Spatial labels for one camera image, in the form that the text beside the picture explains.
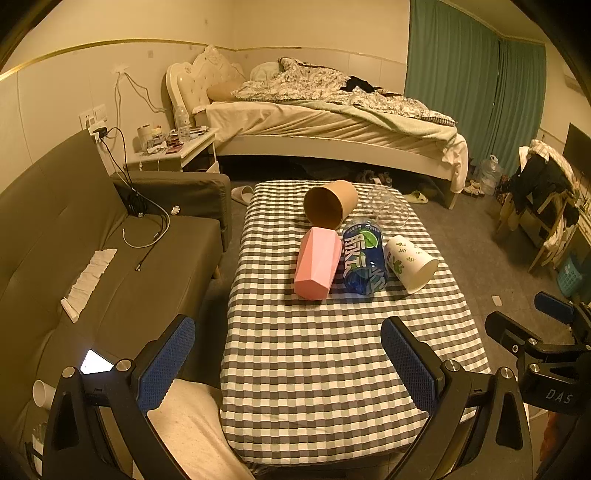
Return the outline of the clear cartoon plastic cup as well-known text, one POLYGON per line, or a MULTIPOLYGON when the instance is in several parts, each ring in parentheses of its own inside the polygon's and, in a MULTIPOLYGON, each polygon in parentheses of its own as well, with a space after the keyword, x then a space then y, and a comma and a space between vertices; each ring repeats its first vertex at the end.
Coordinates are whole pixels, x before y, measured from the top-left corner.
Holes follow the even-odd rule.
POLYGON ((412 210, 391 187, 373 185, 369 202, 369 218, 380 227, 382 232, 400 233, 410 219, 412 210))

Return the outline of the white cup on sofa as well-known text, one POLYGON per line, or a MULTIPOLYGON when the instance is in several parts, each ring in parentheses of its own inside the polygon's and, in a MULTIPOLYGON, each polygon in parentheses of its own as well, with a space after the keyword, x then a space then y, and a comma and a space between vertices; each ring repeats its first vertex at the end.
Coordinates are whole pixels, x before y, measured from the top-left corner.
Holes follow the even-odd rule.
POLYGON ((38 408, 50 411, 55 393, 56 389, 53 386, 43 382, 40 379, 36 379, 34 381, 32 386, 32 398, 34 404, 38 408))

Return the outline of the pink faceted cup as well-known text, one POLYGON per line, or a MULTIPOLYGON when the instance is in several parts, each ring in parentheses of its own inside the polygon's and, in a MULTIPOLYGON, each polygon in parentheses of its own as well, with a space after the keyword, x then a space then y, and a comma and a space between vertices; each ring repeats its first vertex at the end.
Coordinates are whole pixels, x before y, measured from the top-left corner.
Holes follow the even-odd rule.
POLYGON ((311 227, 301 239, 294 293, 311 301, 328 297, 342 255, 342 239, 332 229, 311 227))

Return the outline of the brown paper cup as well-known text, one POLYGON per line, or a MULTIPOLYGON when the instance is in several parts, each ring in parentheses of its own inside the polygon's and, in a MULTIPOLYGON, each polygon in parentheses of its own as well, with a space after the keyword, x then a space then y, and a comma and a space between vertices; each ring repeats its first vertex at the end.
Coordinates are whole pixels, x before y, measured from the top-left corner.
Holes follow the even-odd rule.
POLYGON ((304 214, 315 227, 338 229, 356 208, 359 194, 346 180, 335 180, 308 190, 304 214))

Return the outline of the beige cushion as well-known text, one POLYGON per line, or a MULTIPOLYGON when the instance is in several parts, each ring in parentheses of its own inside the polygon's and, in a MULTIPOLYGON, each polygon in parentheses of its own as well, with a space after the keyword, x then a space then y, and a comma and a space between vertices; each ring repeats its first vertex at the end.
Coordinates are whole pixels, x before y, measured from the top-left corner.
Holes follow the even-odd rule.
POLYGON ((189 478, 252 479, 222 432, 220 406, 218 389, 175 379, 147 418, 189 478))

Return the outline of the cluttered chair with clothes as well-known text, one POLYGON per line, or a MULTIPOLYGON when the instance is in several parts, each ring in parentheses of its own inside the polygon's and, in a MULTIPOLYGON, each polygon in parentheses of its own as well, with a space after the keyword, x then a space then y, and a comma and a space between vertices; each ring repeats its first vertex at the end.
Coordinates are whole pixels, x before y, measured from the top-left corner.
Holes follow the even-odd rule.
POLYGON ((509 178, 497 221, 499 238, 530 222, 538 235, 538 251, 529 268, 554 263, 579 221, 579 182, 570 163, 556 149, 533 139, 518 149, 519 166, 509 178))

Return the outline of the grey sofa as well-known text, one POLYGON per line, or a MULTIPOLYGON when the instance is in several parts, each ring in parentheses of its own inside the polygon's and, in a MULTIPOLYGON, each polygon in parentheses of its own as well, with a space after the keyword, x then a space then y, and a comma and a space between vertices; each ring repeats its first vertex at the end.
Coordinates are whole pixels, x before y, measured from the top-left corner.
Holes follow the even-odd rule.
POLYGON ((1 195, 1 453, 25 478, 26 443, 55 385, 88 352, 136 356, 172 319, 197 317, 231 238, 230 182, 217 173, 109 174, 86 132, 63 141, 1 195), (147 199, 130 213, 131 189, 147 199))

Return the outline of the green slipper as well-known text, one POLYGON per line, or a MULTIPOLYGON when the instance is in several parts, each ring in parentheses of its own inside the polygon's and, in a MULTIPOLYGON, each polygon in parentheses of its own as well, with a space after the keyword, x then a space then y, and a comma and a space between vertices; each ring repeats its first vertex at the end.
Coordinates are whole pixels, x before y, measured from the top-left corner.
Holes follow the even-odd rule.
POLYGON ((427 204, 429 199, 419 190, 404 194, 404 198, 410 204, 427 204))

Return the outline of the green curtain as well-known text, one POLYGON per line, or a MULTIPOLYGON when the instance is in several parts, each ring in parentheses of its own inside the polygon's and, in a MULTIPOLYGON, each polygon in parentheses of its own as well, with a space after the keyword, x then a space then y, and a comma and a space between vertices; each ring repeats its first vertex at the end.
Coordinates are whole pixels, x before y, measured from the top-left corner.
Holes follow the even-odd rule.
POLYGON ((495 155, 506 175, 541 124, 546 49, 505 39, 441 1, 410 4, 405 95, 447 114, 481 163, 495 155))

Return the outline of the grey slipper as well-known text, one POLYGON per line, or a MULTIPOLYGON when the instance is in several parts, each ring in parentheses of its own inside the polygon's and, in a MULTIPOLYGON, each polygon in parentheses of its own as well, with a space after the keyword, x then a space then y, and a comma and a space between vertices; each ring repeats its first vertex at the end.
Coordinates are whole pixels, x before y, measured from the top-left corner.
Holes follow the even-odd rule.
POLYGON ((237 186, 231 189, 231 199, 238 204, 249 206, 252 202, 253 187, 250 185, 237 186))

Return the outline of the white nightstand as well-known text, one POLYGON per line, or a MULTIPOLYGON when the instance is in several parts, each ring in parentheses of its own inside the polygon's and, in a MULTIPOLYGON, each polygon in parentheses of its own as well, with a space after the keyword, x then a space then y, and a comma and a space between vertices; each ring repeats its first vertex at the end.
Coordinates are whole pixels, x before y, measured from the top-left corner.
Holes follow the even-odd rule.
POLYGON ((129 170, 137 171, 197 171, 219 173, 215 142, 216 128, 183 143, 170 152, 168 149, 152 154, 137 154, 127 163, 129 170))

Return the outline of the water bottle on nightstand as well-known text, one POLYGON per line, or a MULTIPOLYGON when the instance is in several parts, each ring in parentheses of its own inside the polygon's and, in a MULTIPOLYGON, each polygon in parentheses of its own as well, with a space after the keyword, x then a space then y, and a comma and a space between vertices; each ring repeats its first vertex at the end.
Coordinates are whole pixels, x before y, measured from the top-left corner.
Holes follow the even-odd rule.
POLYGON ((185 107, 182 105, 177 105, 174 111, 175 117, 175 125, 176 125, 176 132, 178 135, 179 140, 182 143, 185 143, 190 140, 190 118, 188 112, 186 111, 185 107))

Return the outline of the floral duvet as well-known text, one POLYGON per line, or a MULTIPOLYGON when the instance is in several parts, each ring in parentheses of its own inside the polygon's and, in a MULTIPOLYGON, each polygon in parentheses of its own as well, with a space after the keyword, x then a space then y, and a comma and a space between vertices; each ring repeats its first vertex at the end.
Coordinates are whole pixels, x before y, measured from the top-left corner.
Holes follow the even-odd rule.
POLYGON ((319 101, 351 106, 454 127, 450 116, 427 107, 421 101, 391 92, 332 67, 305 63, 294 57, 277 60, 279 70, 266 78, 252 78, 232 92, 240 101, 319 101))

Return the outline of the beige pillow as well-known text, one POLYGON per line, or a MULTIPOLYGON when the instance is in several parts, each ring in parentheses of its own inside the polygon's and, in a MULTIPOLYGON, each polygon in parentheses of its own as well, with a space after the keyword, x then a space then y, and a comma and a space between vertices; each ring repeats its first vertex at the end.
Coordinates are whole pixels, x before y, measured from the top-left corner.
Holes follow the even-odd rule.
POLYGON ((225 102, 233 99, 232 93, 242 87, 243 81, 232 79, 209 86, 206 89, 207 98, 211 102, 225 102))

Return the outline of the bed with white frame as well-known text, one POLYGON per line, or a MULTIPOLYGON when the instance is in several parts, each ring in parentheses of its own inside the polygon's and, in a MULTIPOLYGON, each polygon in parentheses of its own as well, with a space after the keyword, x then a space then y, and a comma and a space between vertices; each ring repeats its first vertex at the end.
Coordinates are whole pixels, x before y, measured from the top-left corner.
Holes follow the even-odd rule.
POLYGON ((192 62, 167 68, 170 101, 184 106, 195 124, 217 129, 222 155, 324 158, 423 174, 442 181, 444 204, 455 206, 468 172, 468 144, 456 126, 319 101, 207 98, 206 89, 214 84, 276 73, 277 60, 244 77, 238 64, 209 45, 192 62))

